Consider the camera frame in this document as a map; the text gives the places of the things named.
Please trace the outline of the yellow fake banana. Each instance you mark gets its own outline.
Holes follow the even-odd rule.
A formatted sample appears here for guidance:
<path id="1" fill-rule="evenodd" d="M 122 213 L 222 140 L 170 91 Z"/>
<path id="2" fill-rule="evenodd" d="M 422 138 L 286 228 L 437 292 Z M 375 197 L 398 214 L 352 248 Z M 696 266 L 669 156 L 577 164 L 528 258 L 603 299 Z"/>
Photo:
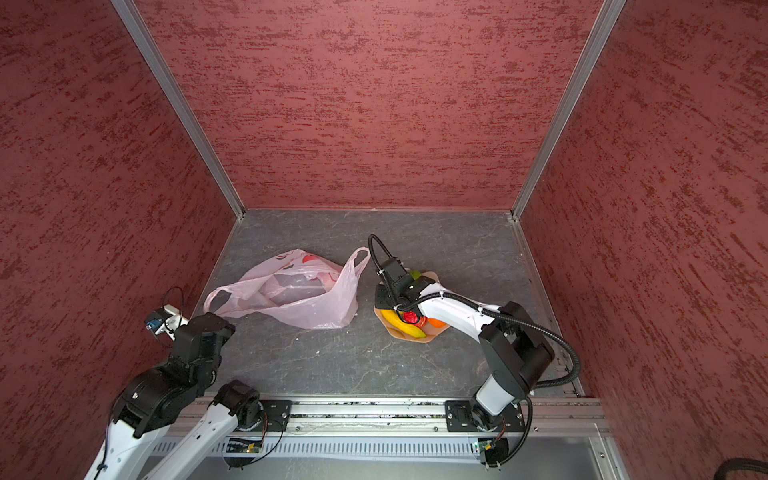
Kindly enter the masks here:
<path id="1" fill-rule="evenodd" d="M 386 322 L 388 322 L 392 327 L 407 335 L 408 337 L 414 339 L 421 339 L 426 337 L 426 334 L 420 328 L 404 323 L 395 310 L 381 310 L 380 313 L 381 317 Z"/>

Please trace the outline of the red fake apple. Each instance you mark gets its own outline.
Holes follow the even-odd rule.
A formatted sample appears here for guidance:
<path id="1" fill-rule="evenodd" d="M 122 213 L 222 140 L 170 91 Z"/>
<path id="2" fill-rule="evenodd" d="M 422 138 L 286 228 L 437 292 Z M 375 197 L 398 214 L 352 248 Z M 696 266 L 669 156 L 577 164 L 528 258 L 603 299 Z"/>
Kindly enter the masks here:
<path id="1" fill-rule="evenodd" d="M 417 328 L 422 328 L 427 323 L 427 318 L 420 316 L 415 312 L 407 311 L 402 313 L 402 320 L 404 323 L 413 325 Z"/>

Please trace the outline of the orange fake tangerine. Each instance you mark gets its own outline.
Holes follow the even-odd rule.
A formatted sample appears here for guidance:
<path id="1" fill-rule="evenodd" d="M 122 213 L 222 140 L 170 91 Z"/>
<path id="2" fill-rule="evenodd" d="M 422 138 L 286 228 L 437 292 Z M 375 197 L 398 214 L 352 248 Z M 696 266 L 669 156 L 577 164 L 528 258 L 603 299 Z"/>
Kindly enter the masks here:
<path id="1" fill-rule="evenodd" d="M 436 328 L 436 329 L 441 329 L 441 328 L 444 328 L 444 327 L 447 326 L 447 324 L 445 322 L 440 321 L 438 319 L 434 319 L 434 318 L 427 318 L 427 323 L 431 327 Z"/>

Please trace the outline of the peach scalloped plate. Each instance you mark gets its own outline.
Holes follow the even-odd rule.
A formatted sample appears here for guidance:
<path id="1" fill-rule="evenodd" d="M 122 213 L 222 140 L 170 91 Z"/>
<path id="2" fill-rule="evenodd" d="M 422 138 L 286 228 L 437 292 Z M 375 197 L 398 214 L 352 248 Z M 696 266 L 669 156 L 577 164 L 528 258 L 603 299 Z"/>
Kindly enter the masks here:
<path id="1" fill-rule="evenodd" d="M 438 319 L 405 314 L 398 316 L 390 308 L 387 300 L 388 291 L 382 281 L 376 286 L 374 298 L 374 314 L 387 332 L 396 339 L 426 344 L 433 341 L 450 326 Z"/>

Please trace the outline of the pink plastic shopping bag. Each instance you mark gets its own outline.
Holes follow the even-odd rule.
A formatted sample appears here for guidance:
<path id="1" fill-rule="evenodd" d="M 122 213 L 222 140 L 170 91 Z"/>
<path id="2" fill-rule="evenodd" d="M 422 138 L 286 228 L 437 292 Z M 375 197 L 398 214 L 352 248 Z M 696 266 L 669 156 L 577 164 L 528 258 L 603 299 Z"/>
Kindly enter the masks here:
<path id="1" fill-rule="evenodd" d="M 304 330 L 341 329 L 358 312 L 358 285 L 370 259 L 366 247 L 356 249 L 342 265 L 290 250 L 213 290 L 203 311 L 228 319 L 261 314 Z"/>

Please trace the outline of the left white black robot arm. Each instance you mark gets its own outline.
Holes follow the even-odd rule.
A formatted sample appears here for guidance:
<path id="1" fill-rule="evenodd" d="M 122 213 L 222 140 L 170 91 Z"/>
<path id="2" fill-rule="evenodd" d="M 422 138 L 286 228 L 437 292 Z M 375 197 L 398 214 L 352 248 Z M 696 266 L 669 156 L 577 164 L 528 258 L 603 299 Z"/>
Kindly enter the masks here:
<path id="1" fill-rule="evenodd" d="M 224 345 L 235 334 L 229 321 L 205 313 L 178 326 L 168 359 L 133 378 L 117 397 L 105 437 L 87 479 L 140 479 L 142 468 L 182 411 L 216 380 Z M 268 417 L 260 394 L 234 380 L 220 388 L 202 418 L 146 479 L 186 479 L 212 448 L 235 431 L 258 442 Z"/>

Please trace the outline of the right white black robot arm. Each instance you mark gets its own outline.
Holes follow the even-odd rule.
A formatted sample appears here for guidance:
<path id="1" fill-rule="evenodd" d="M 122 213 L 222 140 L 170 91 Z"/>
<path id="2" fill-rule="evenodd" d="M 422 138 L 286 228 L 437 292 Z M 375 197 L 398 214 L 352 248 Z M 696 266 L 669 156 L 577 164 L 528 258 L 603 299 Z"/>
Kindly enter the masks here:
<path id="1" fill-rule="evenodd" d="M 475 427 L 495 430 L 502 414 L 529 397 L 555 352 L 521 305 L 484 305 L 405 269 L 397 259 L 377 268 L 375 313 L 396 337 L 428 343 L 454 329 L 477 341 L 490 369 L 462 415 Z"/>

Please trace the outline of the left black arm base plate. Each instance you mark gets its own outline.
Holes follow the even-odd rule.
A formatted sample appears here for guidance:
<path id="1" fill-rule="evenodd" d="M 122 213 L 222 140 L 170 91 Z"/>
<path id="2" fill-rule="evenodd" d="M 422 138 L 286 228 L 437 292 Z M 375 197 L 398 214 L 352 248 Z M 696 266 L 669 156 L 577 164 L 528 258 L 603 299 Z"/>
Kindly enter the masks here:
<path id="1" fill-rule="evenodd" d="M 261 400 L 261 411 L 257 415 L 255 429 L 259 432 L 284 432 L 291 416 L 291 400 Z"/>

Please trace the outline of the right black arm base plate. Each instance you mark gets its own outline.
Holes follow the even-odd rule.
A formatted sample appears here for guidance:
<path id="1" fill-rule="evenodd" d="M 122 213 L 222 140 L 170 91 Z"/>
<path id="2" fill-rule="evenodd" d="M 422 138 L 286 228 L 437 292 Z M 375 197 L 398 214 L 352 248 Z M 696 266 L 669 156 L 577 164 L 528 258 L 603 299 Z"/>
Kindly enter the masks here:
<path id="1" fill-rule="evenodd" d="M 475 400 L 444 403 L 447 430 L 451 433 L 518 433 L 525 429 L 521 408 L 508 404 L 499 414 L 490 414 Z"/>

